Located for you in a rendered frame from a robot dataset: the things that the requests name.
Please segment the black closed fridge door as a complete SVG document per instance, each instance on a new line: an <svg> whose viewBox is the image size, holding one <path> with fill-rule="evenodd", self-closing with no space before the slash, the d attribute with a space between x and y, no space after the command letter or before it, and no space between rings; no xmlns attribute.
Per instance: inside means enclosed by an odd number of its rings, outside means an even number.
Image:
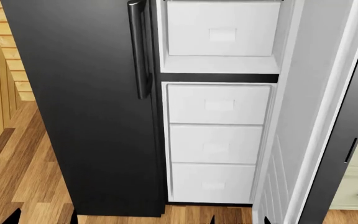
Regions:
<svg viewBox="0 0 358 224"><path fill-rule="evenodd" d="M165 209L151 0L150 95L138 99L129 0L1 0L76 212L159 217Z"/></svg>

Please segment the open fridge door white lining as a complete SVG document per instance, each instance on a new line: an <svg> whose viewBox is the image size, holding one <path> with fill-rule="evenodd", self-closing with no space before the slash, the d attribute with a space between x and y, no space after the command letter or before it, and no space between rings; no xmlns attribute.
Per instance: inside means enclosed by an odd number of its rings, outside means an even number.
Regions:
<svg viewBox="0 0 358 224"><path fill-rule="evenodd" d="M283 0L252 224L299 224L358 58L358 0Z"/></svg>

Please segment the black fridge divider bar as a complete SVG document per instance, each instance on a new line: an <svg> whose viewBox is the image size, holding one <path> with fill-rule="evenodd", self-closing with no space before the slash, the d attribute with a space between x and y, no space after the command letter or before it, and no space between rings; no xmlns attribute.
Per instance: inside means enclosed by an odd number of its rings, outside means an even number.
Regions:
<svg viewBox="0 0 358 224"><path fill-rule="evenodd" d="M161 73L161 82L277 83L279 74Z"/></svg>

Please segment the black fridge body white interior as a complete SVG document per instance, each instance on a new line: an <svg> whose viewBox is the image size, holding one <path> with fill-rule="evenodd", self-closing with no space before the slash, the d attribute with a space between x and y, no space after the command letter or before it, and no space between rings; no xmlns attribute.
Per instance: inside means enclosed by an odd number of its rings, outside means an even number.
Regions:
<svg viewBox="0 0 358 224"><path fill-rule="evenodd" d="M152 0L152 21L154 25L153 35L156 43L156 62L158 93L160 97L160 111L162 114L161 123L163 127L163 153L165 156L165 176L167 187L167 201L172 205L253 205L254 202L254 182L259 164L259 156L265 146L267 138L267 128L269 123L269 111L272 109L272 99L274 88L277 83L226 83L226 82L161 82L158 75L161 73L226 73L226 74L279 74L279 66L272 53L264 57L245 57L245 56L197 56L197 55L170 55L168 48L168 22L167 22L167 1L171 0ZM268 99L265 120L261 125L257 124L195 124L195 123L172 123L169 117L169 105L167 96L167 86L174 85L268 85L270 86L270 96ZM255 164L228 164L240 166L254 166L254 178L248 204L231 203L190 203L173 201L172 184L172 165L179 164L218 164L202 162L173 162L170 152L170 126L172 124L195 124L195 125L218 125L218 126L261 126L263 127L262 137L259 145L257 161Z"/></svg>

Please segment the large white fridge drawer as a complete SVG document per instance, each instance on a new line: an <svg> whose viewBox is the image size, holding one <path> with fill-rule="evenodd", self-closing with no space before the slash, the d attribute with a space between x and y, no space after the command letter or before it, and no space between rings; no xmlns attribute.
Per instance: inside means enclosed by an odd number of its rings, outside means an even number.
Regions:
<svg viewBox="0 0 358 224"><path fill-rule="evenodd" d="M269 56L279 10L274 0L167 1L169 53Z"/></svg>

